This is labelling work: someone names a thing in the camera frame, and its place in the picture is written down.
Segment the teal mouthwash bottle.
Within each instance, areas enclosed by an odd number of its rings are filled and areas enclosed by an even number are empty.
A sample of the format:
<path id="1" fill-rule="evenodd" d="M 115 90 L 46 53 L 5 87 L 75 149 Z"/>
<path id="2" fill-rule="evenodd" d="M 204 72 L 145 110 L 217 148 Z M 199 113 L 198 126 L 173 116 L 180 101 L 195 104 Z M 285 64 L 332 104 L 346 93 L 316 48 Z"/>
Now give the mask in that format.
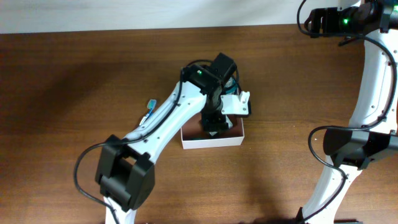
<path id="1" fill-rule="evenodd" d="M 239 82 L 235 79 L 235 77 L 231 77 L 228 80 L 228 82 L 227 82 L 227 84 L 226 84 L 226 86 L 225 86 L 223 91 L 224 91 L 224 93 L 226 95 L 228 95 L 228 94 L 237 94 L 237 92 L 240 91 Z"/>

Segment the blue white toothbrush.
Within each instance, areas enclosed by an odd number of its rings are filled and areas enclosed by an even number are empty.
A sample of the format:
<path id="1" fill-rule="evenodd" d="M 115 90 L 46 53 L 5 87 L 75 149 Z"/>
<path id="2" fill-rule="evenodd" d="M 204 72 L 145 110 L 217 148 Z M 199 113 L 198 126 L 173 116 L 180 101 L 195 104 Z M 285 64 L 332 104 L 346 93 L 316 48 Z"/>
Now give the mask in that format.
<path id="1" fill-rule="evenodd" d="M 146 120 L 152 115 L 152 112 L 155 109 L 156 104 L 157 104 L 157 100 L 155 100 L 155 99 L 150 99 L 148 101 L 148 104 L 147 104 L 148 112 L 142 117 L 142 119 L 139 123 L 139 126 L 143 125 L 146 122 Z"/>

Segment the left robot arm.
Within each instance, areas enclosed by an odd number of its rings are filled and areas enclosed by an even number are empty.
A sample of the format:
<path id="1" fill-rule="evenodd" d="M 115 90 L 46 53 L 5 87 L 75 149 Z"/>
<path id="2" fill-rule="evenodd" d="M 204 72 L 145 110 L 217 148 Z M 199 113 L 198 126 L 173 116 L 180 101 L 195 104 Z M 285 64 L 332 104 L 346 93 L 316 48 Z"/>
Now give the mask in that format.
<path id="1" fill-rule="evenodd" d="M 236 69 L 234 60 L 222 53 L 209 65 L 188 64 L 174 91 L 143 127 L 122 139 L 107 138 L 95 175 L 106 203 L 107 223 L 134 221 L 135 211 L 154 188 L 157 159 L 190 118 L 200 113 L 201 126 L 208 133 L 228 130 L 221 94 Z"/>

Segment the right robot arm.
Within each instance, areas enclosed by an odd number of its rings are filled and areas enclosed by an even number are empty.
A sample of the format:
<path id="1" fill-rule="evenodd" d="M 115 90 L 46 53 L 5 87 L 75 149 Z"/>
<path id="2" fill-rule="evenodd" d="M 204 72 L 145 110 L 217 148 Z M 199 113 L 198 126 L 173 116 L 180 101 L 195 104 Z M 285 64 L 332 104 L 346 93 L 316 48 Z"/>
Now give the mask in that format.
<path id="1" fill-rule="evenodd" d="M 339 1 L 335 7 L 313 9 L 301 33 L 341 37 L 340 46 L 363 40 L 364 69 L 359 96 L 347 127 L 320 126 L 325 159 L 309 201 L 299 209 L 297 223 L 334 223 L 350 185 L 370 163 L 397 153 L 397 1 Z"/>

